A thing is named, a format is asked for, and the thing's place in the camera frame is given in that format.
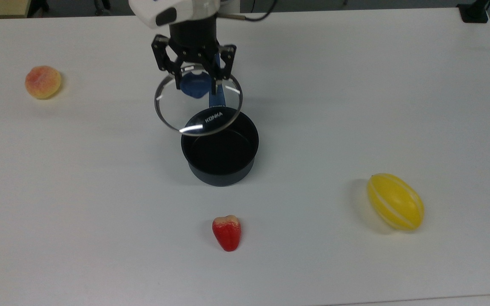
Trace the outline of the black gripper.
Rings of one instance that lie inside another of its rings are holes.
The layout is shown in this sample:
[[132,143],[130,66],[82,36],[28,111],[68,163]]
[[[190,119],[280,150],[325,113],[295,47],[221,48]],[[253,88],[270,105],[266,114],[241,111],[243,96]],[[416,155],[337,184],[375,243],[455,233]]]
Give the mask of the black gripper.
[[[183,51],[195,56],[196,51],[205,51],[205,71],[211,78],[211,93],[216,95],[219,83],[231,76],[236,53],[236,45],[218,44],[217,18],[174,23],[169,26],[169,30],[171,37],[156,35],[151,43],[158,68],[173,76],[176,89],[180,90],[183,62],[197,63],[186,59]],[[175,53],[175,60],[171,60],[167,54],[168,47]]]

